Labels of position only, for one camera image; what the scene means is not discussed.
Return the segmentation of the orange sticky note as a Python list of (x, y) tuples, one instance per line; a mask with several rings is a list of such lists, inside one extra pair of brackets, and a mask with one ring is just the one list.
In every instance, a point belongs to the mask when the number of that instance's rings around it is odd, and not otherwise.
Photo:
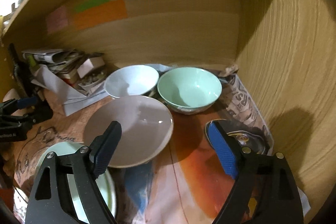
[(77, 30), (85, 30), (99, 24), (127, 18), (124, 0), (108, 1), (75, 14), (72, 23)]

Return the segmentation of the white bowl with dark spots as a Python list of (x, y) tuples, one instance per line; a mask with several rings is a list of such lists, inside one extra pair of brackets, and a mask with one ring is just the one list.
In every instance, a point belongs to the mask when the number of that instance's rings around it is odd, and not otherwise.
[(158, 80), (159, 73), (149, 65), (130, 65), (111, 73), (104, 90), (113, 98), (144, 95), (155, 88)]

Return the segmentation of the mint green bowl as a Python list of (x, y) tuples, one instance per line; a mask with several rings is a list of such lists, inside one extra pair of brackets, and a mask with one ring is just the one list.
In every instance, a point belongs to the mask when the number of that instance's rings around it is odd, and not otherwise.
[(158, 80), (157, 91), (174, 112), (192, 115), (212, 106), (222, 93), (222, 84), (213, 73), (201, 68), (174, 68)]

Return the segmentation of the vintage newspaper print mat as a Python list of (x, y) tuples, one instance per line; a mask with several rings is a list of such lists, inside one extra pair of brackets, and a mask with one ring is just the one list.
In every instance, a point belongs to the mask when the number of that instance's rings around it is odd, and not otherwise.
[(112, 100), (106, 97), (67, 117), (57, 96), (48, 90), (43, 92), (54, 112), (53, 117), (34, 125), (25, 141), (14, 143), (14, 180), (26, 196), (30, 195), (37, 163), (44, 151), (58, 142), (83, 143), (89, 118)]

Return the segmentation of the white folded card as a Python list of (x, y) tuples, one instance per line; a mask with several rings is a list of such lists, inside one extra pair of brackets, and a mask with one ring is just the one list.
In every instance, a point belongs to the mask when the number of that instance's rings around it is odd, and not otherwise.
[(77, 73), (81, 79), (83, 79), (86, 75), (90, 74), (91, 72), (103, 67), (105, 65), (104, 60), (102, 57), (91, 57), (86, 59), (80, 67), (77, 69)]

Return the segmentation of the dark wine bottle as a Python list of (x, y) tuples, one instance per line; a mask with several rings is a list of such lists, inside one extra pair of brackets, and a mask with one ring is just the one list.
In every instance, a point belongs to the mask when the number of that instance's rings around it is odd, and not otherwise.
[(13, 43), (8, 46), (8, 52), (13, 62), (14, 78), (25, 97), (35, 98), (37, 103), (41, 102), (41, 98), (34, 84), (31, 83), (32, 74), (29, 65), (20, 60)]

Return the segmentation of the pinkish grey bowl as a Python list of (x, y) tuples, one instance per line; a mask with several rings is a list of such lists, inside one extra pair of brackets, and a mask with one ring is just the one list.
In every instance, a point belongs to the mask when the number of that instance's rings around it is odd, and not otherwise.
[(174, 127), (171, 112), (163, 103), (146, 96), (126, 96), (108, 102), (89, 118), (84, 144), (103, 134), (112, 121), (122, 128), (109, 163), (113, 168), (133, 167), (153, 159), (166, 147)]

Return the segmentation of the green sticky note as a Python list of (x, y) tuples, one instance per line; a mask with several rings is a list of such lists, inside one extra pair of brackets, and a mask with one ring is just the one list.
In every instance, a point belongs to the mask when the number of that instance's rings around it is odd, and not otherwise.
[(85, 10), (100, 6), (107, 2), (109, 2), (109, 0), (85, 0), (74, 7), (74, 12), (83, 12)]

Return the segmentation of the stack of papers and books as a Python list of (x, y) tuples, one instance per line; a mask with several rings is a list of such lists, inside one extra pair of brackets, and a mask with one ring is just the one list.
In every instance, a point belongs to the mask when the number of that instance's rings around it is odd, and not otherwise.
[(46, 68), (68, 84), (74, 84), (79, 79), (77, 69), (86, 61), (87, 54), (76, 49), (39, 49), (22, 51), (22, 57), (34, 77), (41, 68)]

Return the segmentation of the small bowl of trinkets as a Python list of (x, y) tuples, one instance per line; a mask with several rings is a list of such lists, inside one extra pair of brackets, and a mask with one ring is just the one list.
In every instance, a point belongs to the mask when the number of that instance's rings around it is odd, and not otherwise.
[(86, 95), (92, 94), (102, 85), (105, 79), (106, 71), (91, 73), (79, 81), (77, 90)]

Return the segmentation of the white plate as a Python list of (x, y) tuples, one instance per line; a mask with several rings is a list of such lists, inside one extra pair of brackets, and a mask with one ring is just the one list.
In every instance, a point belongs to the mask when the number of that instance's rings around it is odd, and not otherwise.
[(18, 187), (14, 187), (13, 213), (20, 223), (25, 223), (28, 201), (26, 194)]

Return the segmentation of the pink sticky note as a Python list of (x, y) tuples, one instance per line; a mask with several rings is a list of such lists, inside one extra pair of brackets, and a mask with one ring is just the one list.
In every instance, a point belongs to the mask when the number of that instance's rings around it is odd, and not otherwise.
[(46, 26), (49, 34), (61, 31), (63, 28), (66, 28), (68, 24), (69, 20), (65, 6), (60, 6), (46, 16)]

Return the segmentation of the white paper sheet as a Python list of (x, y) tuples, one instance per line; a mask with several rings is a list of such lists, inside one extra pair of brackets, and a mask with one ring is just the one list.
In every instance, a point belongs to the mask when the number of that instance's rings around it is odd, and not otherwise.
[(43, 87), (56, 94), (62, 103), (65, 116), (70, 116), (79, 110), (82, 110), (108, 96), (103, 88), (103, 83), (89, 95), (85, 95), (75, 88), (71, 87), (55, 74), (53, 74), (45, 65), (41, 65), (33, 73), (34, 79), (31, 81), (40, 87)]

